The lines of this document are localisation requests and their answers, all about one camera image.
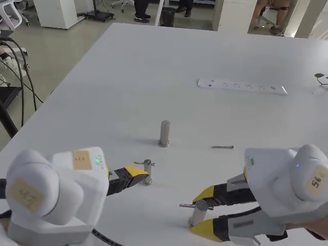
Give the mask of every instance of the white cabinet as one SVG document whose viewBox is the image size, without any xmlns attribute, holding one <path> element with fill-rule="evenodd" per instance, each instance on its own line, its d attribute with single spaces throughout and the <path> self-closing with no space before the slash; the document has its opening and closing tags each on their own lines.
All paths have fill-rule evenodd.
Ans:
<svg viewBox="0 0 328 246">
<path fill-rule="evenodd" d="M 212 27 L 214 31 L 247 34 L 256 0 L 217 0 Z"/>
<path fill-rule="evenodd" d="M 42 27 L 69 29 L 82 17 L 77 17 L 74 0 L 34 0 Z"/>
</svg>

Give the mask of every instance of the white wall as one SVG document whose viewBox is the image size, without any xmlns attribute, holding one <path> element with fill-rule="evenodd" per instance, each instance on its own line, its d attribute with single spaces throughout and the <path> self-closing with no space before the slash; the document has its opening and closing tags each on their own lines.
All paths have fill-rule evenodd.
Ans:
<svg viewBox="0 0 328 246">
<path fill-rule="evenodd" d="M 326 3 L 319 15 L 309 38 L 328 40 L 328 3 Z"/>
<path fill-rule="evenodd" d="M 310 0 L 309 6 L 304 14 L 304 17 L 299 25 L 295 37 L 309 38 L 315 27 L 318 18 L 325 8 L 327 0 Z"/>
<path fill-rule="evenodd" d="M 294 9 L 285 31 L 286 37 L 294 37 L 308 8 L 310 0 L 293 0 Z"/>
</svg>

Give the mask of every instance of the label sticker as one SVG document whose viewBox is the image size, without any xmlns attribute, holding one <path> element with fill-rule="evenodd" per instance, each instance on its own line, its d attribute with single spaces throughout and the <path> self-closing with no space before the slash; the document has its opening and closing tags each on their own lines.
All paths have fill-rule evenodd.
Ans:
<svg viewBox="0 0 328 246">
<path fill-rule="evenodd" d="M 44 199 L 44 195 L 39 190 L 29 185 L 22 178 L 17 178 L 14 181 L 7 195 L 31 213 L 38 211 Z"/>
<path fill-rule="evenodd" d="M 247 168 L 251 168 L 252 166 L 254 166 L 255 162 L 254 162 L 254 158 L 250 158 L 249 156 L 246 157 L 246 167 Z"/>
<path fill-rule="evenodd" d="M 318 166 L 311 179 L 306 184 L 307 191 L 314 197 L 322 193 L 324 182 L 328 181 L 328 170 L 323 166 Z"/>
<path fill-rule="evenodd" d="M 75 170 L 92 170 L 89 151 L 77 150 L 72 151 L 73 168 Z"/>
</svg>

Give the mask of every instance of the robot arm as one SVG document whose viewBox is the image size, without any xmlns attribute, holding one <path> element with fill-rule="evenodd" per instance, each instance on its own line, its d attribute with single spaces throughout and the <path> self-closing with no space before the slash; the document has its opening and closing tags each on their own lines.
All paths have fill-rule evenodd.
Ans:
<svg viewBox="0 0 328 246">
<path fill-rule="evenodd" d="M 0 181 L 0 197 L 11 209 L 1 215 L 10 217 L 8 237 L 22 245 L 82 244 L 97 224 L 105 198 L 146 177 L 135 167 L 110 171 L 98 147 L 48 158 L 26 150 Z"/>
<path fill-rule="evenodd" d="M 258 202 L 259 207 L 203 221 L 191 228 L 192 233 L 240 245 L 260 245 L 255 236 L 261 234 L 270 241 L 282 240 L 288 236 L 287 224 L 328 215 L 328 160 L 313 145 L 299 150 L 247 149 L 244 173 L 205 189 L 193 203 L 200 199 L 214 207 L 248 202 Z"/>
</svg>

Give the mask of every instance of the metal peg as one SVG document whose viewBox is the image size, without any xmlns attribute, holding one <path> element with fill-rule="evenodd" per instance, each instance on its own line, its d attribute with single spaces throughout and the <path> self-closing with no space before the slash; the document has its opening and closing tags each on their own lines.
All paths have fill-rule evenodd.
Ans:
<svg viewBox="0 0 328 246">
<path fill-rule="evenodd" d="M 134 162 L 134 164 L 143 165 L 143 169 L 149 174 L 149 176 L 143 180 L 143 183 L 146 185 L 150 185 L 153 182 L 152 166 L 154 167 L 156 166 L 156 164 L 152 163 L 152 161 L 149 159 L 146 159 L 143 162 Z"/>
<path fill-rule="evenodd" d="M 158 141 L 158 145 L 161 147 L 167 147 L 170 144 L 170 125 L 171 123 L 168 120 L 163 120 L 160 125 L 160 139 Z"/>
<path fill-rule="evenodd" d="M 189 225 L 191 227 L 204 221 L 206 212 L 209 206 L 205 200 L 199 200 L 195 203 L 195 209 L 193 215 L 189 219 Z"/>
<path fill-rule="evenodd" d="M 182 207 L 182 208 L 191 208 L 191 209 L 194 209 L 196 207 L 195 204 L 179 204 L 179 207 Z"/>
<path fill-rule="evenodd" d="M 231 146 L 212 146 L 212 149 L 229 149 L 229 150 L 233 150 L 235 148 L 235 146 L 231 145 Z"/>
</svg>

